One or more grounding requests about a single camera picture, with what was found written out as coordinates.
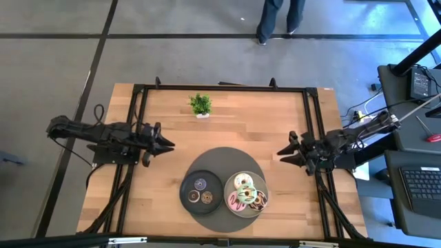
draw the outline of wooden tabletop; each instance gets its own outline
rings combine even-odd
[[[132,84],[116,84],[106,123],[125,122]],[[307,131],[302,94],[288,92],[198,91],[212,99],[208,119],[196,119],[188,105],[190,90],[149,90],[143,122],[161,122],[162,134],[175,150],[152,159],[149,167],[134,170],[123,233],[155,236],[215,236],[230,238],[323,238],[318,195],[313,176],[305,168],[282,163],[276,152],[288,145],[288,132]],[[319,88],[325,129],[341,128],[332,89]],[[311,113],[314,107],[310,99]],[[318,133],[313,117],[315,133]],[[269,189],[269,205],[250,226],[217,233],[198,224],[178,197],[182,179],[192,162],[215,147],[240,149],[260,165]],[[115,165],[103,166],[91,177],[78,231],[92,224],[107,204]],[[354,179],[334,171],[338,203],[357,230],[367,235]],[[119,206],[114,219],[117,219]],[[331,233],[336,235],[328,206]],[[111,230],[116,229],[116,221]]]

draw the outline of red screwdriver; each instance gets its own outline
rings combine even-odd
[[[423,128],[431,135],[429,138],[427,138],[427,140],[426,140],[427,142],[433,143],[433,142],[441,141],[441,134],[433,134],[433,132],[431,132],[430,129],[426,126],[426,124],[424,124],[421,121],[420,117],[416,116],[416,118],[421,123]]]

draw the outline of metal pole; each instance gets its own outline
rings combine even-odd
[[[441,29],[428,38],[423,44],[415,49],[411,54],[404,58],[397,66],[392,69],[392,73],[396,76],[404,75],[412,65],[415,65],[420,59],[428,55],[432,50],[436,49],[441,43]]]

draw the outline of person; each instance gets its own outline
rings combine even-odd
[[[293,34],[302,21],[305,0],[290,0],[287,16],[287,33]],[[276,25],[277,12],[282,7],[283,0],[265,0],[262,18],[257,26],[256,36],[259,45],[266,45]]]

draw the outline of gray concrete floor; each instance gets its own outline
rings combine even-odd
[[[288,1],[275,33],[285,31]],[[3,0],[0,32],[101,32],[110,0]],[[429,34],[439,23],[425,0],[412,0]],[[253,33],[263,0],[120,1],[111,33]],[[369,1],[307,1],[299,34],[417,34],[405,4]],[[216,84],[219,81],[281,86],[333,87],[340,112],[372,93],[378,65],[397,63],[418,47],[408,41],[271,40],[266,47],[247,39],[108,40],[83,117],[94,122],[93,107],[107,106],[115,83]],[[0,240],[27,238],[47,194],[61,149],[45,137],[49,120],[73,116],[97,40],[0,39],[0,150],[27,160],[0,165]],[[421,62],[433,66],[427,56]],[[368,110],[382,107],[381,97]],[[92,153],[77,141],[74,150]],[[48,235],[73,234],[90,168],[73,156]],[[408,237],[385,227],[390,207],[361,198],[369,236],[382,242],[430,247],[437,240]]]

